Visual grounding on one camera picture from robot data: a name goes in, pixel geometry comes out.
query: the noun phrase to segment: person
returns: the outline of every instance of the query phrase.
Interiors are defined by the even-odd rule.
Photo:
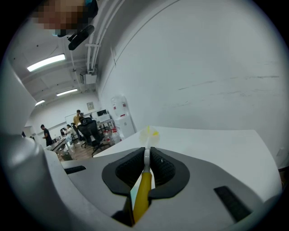
[[[76,111],[76,116],[73,117],[73,122],[74,122],[76,128],[77,128],[77,126],[78,126],[78,123],[80,123],[79,115],[80,115],[80,110],[77,110],[77,111]]]
[[[46,139],[46,147],[52,145],[52,139],[48,129],[46,129],[44,125],[41,125],[41,129],[44,131],[44,136],[42,137],[42,139]]]
[[[70,125],[67,125],[67,134],[72,134],[73,129]]]

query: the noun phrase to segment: black slot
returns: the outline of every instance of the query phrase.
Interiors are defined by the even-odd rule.
[[[72,168],[66,168],[64,169],[64,171],[66,172],[66,174],[71,174],[71,173],[76,173],[78,171],[83,171],[85,169],[86,167],[84,166],[77,166],[77,167],[72,167]]]
[[[214,191],[234,218],[235,222],[239,222],[250,215],[251,211],[227,186],[215,188]]]

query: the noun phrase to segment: white pipe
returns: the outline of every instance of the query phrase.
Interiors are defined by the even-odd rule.
[[[98,10],[98,14],[94,18],[94,21],[93,21],[94,31],[92,32],[92,34],[89,37],[89,44],[92,44],[92,42],[93,42],[93,37],[94,37],[95,30],[97,28],[98,22],[100,20],[100,16],[101,16],[102,11],[103,11],[104,7],[106,6],[107,2],[108,2],[108,0],[102,2],[102,4],[100,5],[100,8]],[[87,50],[87,64],[86,64],[87,71],[90,70],[90,52],[91,52],[91,47],[88,47],[88,50]]]
[[[82,92],[82,89],[81,89],[81,86],[80,86],[80,83],[79,83],[79,80],[78,80],[78,77],[77,77],[77,74],[76,74],[76,71],[75,71],[76,69],[75,69],[75,65],[74,65],[74,61],[73,61],[72,51],[70,51],[70,56],[71,56],[71,61],[72,61],[72,66],[73,66],[73,72],[75,73],[75,77],[76,77],[76,81],[78,83],[79,89]]]
[[[100,30],[99,30],[98,37],[97,37],[97,39],[96,39],[95,44],[101,45],[101,43],[99,42],[99,41],[100,41],[100,36],[103,34],[103,29],[104,29],[104,27],[105,27],[105,25],[106,25],[106,23],[107,23],[108,17],[111,15],[113,9],[115,8],[115,6],[117,5],[118,2],[119,2],[119,0],[115,0],[115,1],[113,2],[113,4],[111,5],[111,7],[109,8],[107,14],[105,15],[105,17],[104,17],[104,19],[103,19],[103,22],[102,22],[102,24],[101,24],[101,26],[100,26]],[[111,22],[111,20],[112,20],[112,17],[115,15],[115,13],[116,13],[116,11],[114,11],[113,14],[111,15],[111,17],[110,17],[110,19],[109,19],[110,22]],[[94,51],[93,51],[92,62],[91,62],[92,67],[91,67],[91,69],[94,69],[94,65],[95,65],[95,61],[96,61],[96,52],[97,52],[98,50],[99,50],[99,47],[96,47],[96,48],[94,49]]]

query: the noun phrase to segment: ceiling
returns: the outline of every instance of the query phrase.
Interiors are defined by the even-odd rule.
[[[78,88],[76,93],[90,89],[83,84],[78,85],[76,76],[79,77],[82,71],[86,71],[85,44],[82,42],[74,51],[73,60],[76,66],[76,73],[72,72],[69,41],[67,36],[59,38],[52,35],[49,30],[42,29],[31,19],[28,19],[14,36],[8,49],[8,59],[20,80],[38,102],[45,100],[47,103],[57,99],[56,94]],[[29,72],[27,67],[48,57],[65,54],[65,60],[46,67]]]

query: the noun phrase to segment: person in black shirt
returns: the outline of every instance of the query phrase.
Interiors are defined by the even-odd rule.
[[[46,139],[46,146],[52,145],[52,139],[48,129],[46,129],[44,125],[41,125],[41,129],[44,131],[44,137],[42,137],[42,139]]]

